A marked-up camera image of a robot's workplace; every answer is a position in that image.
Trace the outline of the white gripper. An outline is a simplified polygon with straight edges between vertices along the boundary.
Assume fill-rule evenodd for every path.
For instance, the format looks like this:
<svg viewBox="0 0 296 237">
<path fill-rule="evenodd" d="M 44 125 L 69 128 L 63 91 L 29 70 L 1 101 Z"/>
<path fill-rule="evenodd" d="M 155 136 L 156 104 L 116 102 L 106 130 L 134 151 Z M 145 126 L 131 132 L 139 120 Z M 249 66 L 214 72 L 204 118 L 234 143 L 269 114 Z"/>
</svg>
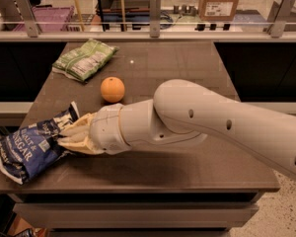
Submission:
<svg viewBox="0 0 296 237">
<path fill-rule="evenodd" d="M 97 113 L 85 114 L 64 128 L 58 144 L 69 151 L 88 155 L 107 153 L 109 155 L 129 151 L 119 127 L 119 113 L 122 104 L 102 107 Z M 89 130 L 89 136 L 81 133 Z"/>
</svg>

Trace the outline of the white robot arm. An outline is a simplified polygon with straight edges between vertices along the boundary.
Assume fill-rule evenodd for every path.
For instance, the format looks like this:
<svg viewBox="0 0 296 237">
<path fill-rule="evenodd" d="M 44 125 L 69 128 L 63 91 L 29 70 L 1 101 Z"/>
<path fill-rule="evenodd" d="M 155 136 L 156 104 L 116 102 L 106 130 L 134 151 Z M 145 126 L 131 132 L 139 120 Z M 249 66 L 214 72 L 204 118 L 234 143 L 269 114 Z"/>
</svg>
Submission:
<svg viewBox="0 0 296 237">
<path fill-rule="evenodd" d="M 61 131 L 58 144 L 84 154 L 117 154 L 140 144 L 225 139 L 296 182 L 296 117 L 237 102 L 195 83 L 162 83 L 150 100 L 105 106 Z"/>
</svg>

